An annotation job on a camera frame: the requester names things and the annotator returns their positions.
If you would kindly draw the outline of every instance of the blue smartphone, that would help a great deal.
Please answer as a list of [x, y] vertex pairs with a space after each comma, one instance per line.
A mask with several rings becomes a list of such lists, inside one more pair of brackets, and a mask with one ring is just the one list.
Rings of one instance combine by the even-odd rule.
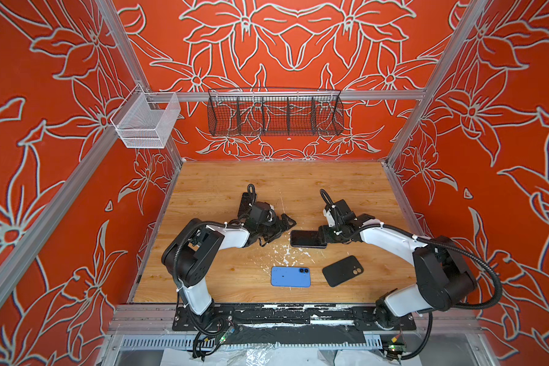
[[305, 267], [272, 267], [271, 285], [309, 287], [311, 286], [311, 271]]

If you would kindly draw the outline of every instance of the metal basket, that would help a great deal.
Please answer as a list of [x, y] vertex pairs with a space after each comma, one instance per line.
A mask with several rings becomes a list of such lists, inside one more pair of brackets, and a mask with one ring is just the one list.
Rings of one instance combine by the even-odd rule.
[[339, 90], [211, 89], [207, 117], [213, 136], [331, 136], [344, 130]]
[[[149, 101], [154, 95], [170, 97], [167, 103]], [[110, 121], [127, 148], [163, 148], [181, 113], [174, 92], [144, 92], [137, 85], [117, 109]]]

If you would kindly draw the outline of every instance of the black wire basket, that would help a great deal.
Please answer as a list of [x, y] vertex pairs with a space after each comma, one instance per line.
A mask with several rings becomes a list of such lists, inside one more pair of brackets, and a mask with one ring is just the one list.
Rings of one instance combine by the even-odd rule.
[[224, 88], [208, 93], [213, 136], [332, 136], [344, 130], [339, 90]]

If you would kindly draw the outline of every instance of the red wall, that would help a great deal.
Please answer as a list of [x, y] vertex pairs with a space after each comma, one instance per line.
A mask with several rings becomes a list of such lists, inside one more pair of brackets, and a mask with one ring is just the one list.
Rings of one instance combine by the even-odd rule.
[[[132, 78], [90, 0], [0, 1], [0, 264], [108, 125]], [[0, 364], [92, 364], [174, 166], [117, 141], [0, 310]]]
[[[466, 3], [115, 0], [154, 90], [423, 88]], [[335, 138], [213, 138], [204, 103], [183, 104], [173, 138], [194, 160], [380, 159], [413, 101], [346, 103]]]
[[502, 363], [549, 365], [549, 1], [490, 2], [396, 172], [422, 226], [500, 273], [478, 318]]

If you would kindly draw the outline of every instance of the wooden table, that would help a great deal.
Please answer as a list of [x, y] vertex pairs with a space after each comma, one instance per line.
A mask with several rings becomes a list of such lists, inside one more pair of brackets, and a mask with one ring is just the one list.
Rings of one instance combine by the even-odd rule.
[[[367, 213], [385, 223], [408, 226], [380, 163], [366, 162], [187, 162], [183, 165], [159, 235], [149, 256], [134, 302], [175, 303], [175, 284], [161, 264], [169, 243], [192, 218], [229, 221], [236, 217], [248, 183], [258, 201], [297, 221], [296, 230], [326, 224], [320, 188], [332, 200], [345, 199], [356, 215]], [[374, 302], [389, 290], [415, 282], [405, 260], [365, 243], [329, 244], [326, 249], [293, 248], [290, 232], [261, 247], [218, 252], [206, 276], [216, 302]], [[321, 272], [337, 260], [355, 255], [364, 273], [335, 288]], [[311, 270], [311, 287], [271, 286], [271, 267], [301, 266]]]

